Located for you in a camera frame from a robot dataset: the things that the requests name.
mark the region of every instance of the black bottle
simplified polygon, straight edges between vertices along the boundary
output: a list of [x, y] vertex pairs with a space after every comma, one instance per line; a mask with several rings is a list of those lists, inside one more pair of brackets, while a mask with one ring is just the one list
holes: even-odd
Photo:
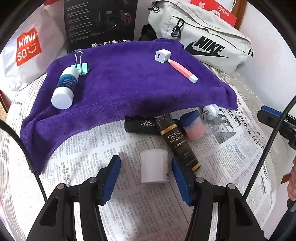
[[200, 163], [186, 141], [181, 129], [171, 116], [165, 114], [157, 118], [156, 125], [171, 151], [181, 158], [186, 167], [189, 167], [192, 171], [196, 171], [200, 167]]
[[126, 116], [124, 119], [124, 129], [127, 133], [160, 135], [156, 126], [156, 117]]

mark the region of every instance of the white wall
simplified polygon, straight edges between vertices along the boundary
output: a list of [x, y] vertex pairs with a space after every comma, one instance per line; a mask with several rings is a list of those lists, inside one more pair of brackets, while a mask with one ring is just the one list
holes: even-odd
[[9, 89], [9, 82], [5, 79], [4, 68], [3, 68], [3, 61], [0, 58], [0, 89], [7, 97], [8, 106], [11, 105], [11, 102], [15, 98], [16, 92]]
[[152, 0], [138, 0], [134, 39], [139, 39], [143, 25], [148, 24], [148, 15], [150, 13], [148, 8], [151, 6]]
[[[262, 102], [283, 111], [296, 95], [296, 59], [285, 40], [275, 27], [251, 4], [239, 29], [252, 41], [254, 56], [237, 68]], [[296, 117], [296, 107], [291, 115]], [[295, 151], [288, 147], [288, 164], [285, 173], [290, 173]]]

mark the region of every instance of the black buckle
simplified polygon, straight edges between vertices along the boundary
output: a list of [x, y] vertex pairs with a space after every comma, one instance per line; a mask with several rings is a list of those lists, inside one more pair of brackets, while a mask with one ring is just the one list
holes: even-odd
[[173, 27], [172, 29], [172, 33], [170, 34], [172, 37], [175, 37], [175, 38], [181, 38], [181, 28], [183, 27], [184, 25], [184, 20], [182, 18], [178, 18], [178, 23], [175, 27]]
[[159, 12], [159, 7], [156, 6], [156, 3], [154, 3], [154, 5], [150, 8], [148, 8], [148, 10], [153, 11], [153, 12]]

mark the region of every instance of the gold label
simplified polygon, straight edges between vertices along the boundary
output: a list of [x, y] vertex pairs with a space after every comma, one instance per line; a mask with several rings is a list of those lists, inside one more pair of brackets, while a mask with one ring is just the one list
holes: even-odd
[[193, 168], [191, 168], [192, 171], [196, 171], [197, 169], [199, 169], [200, 167], [200, 163], [197, 163]]
[[186, 142], [185, 140], [184, 141], [181, 141], [179, 144], [175, 145], [175, 148], [183, 145], [185, 142]]
[[173, 125], [169, 126], [168, 128], [165, 128], [163, 131], [161, 131], [160, 134], [164, 135], [165, 133], [167, 133], [168, 131], [170, 131], [170, 130], [176, 128], [176, 127], [177, 127], [177, 125], [173, 124]]

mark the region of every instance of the blue cap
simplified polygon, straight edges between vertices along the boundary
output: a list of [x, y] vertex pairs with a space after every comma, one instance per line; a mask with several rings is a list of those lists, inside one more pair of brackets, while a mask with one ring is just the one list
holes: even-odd
[[190, 126], [198, 117], [200, 114], [198, 113], [198, 110], [188, 112], [180, 117], [180, 123], [182, 127], [188, 127]]

